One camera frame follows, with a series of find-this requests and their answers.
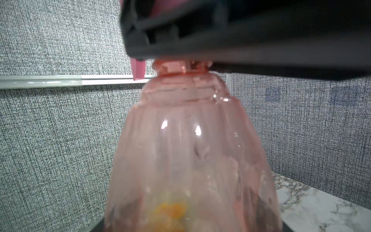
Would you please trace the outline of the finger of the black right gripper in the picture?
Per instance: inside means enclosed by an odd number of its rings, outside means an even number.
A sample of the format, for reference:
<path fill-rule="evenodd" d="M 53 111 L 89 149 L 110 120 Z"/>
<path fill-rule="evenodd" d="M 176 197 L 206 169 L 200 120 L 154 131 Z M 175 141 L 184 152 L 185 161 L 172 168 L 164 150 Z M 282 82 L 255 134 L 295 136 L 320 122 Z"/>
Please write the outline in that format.
<path fill-rule="evenodd" d="M 244 73 L 326 81 L 345 81 L 371 76 L 370 70 L 365 71 L 343 68 L 286 67 L 255 64 L 246 65 L 213 63 L 210 67 L 210 70 L 218 73 Z"/>
<path fill-rule="evenodd" d="M 139 60 L 371 67 L 370 1 L 124 1 L 120 26 Z"/>

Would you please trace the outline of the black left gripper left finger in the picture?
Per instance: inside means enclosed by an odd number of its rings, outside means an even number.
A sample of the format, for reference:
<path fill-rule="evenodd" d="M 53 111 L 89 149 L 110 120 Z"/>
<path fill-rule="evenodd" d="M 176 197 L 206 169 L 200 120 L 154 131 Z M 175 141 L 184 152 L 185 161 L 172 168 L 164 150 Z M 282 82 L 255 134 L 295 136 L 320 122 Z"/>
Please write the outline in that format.
<path fill-rule="evenodd" d="M 93 223 L 87 228 L 81 230 L 80 232 L 104 232 L 104 218 L 100 221 Z"/>

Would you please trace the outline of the grey pink spray nozzle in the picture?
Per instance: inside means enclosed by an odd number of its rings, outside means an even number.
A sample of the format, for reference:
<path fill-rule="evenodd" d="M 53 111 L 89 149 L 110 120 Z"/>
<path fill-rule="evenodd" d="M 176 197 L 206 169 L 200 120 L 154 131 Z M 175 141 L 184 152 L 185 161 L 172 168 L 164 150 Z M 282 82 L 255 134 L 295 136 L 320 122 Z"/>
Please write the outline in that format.
<path fill-rule="evenodd" d="M 162 77 L 208 75 L 220 1 L 122 1 L 120 29 L 134 80 L 146 60 Z"/>

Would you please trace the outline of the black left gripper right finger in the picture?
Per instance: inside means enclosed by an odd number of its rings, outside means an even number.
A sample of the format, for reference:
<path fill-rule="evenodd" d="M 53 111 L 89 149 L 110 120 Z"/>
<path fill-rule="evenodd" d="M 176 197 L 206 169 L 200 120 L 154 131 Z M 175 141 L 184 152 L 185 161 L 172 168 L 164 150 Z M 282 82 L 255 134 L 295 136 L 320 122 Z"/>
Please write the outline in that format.
<path fill-rule="evenodd" d="M 283 222 L 282 232 L 294 232 L 285 222 Z"/>

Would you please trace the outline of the translucent pink spray bottle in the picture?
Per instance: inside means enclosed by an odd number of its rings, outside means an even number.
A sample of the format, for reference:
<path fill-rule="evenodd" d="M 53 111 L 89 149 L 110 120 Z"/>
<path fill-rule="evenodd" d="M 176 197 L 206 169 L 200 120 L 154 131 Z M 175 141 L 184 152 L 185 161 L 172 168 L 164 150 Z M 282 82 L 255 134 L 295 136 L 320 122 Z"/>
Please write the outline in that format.
<path fill-rule="evenodd" d="M 201 61 L 153 64 L 114 157 L 107 232 L 281 232 L 261 140 Z"/>

